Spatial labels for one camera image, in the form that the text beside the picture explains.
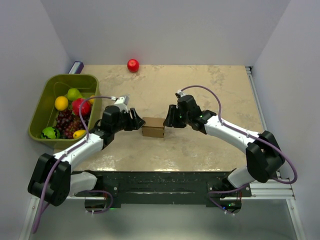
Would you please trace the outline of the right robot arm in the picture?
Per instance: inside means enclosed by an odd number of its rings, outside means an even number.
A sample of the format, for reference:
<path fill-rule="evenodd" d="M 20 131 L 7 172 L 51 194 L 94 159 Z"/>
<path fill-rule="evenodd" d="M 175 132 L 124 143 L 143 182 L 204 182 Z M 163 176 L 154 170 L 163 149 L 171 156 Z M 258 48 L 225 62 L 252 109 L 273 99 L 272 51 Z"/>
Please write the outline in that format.
<path fill-rule="evenodd" d="M 230 197 L 251 182 L 266 183 L 285 162 L 277 151 L 279 146 L 272 133 L 258 133 L 226 122 L 211 110 L 201 110 L 192 95 L 179 97 L 176 104 L 169 105 L 163 124 L 170 128 L 190 126 L 195 131 L 229 143 L 245 154 L 246 165 L 232 170 L 217 187 Z"/>

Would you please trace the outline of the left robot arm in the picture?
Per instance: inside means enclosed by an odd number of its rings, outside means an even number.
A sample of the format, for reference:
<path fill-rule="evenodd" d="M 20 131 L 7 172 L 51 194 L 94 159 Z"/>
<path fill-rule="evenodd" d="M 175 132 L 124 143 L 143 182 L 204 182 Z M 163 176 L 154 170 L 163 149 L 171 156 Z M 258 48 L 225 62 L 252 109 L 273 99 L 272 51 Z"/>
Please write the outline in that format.
<path fill-rule="evenodd" d="M 67 196 L 82 191 L 99 196 L 104 184 L 91 173 L 72 174 L 73 170 L 106 148 L 117 132 L 139 130 L 145 123 L 134 108 L 124 110 L 115 105 L 107 106 L 88 136 L 63 151 L 53 155 L 44 153 L 38 158 L 27 191 L 55 207 Z"/>

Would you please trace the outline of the brown cardboard box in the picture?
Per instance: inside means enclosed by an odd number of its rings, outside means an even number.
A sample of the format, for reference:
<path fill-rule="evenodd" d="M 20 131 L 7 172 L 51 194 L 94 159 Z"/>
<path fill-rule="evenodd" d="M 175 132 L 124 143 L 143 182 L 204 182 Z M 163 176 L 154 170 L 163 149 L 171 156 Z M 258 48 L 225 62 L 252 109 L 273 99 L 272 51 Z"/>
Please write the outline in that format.
<path fill-rule="evenodd" d="M 141 128 L 144 137 L 164 138 L 164 118 L 143 117 L 142 119 L 145 121 L 145 124 Z"/>

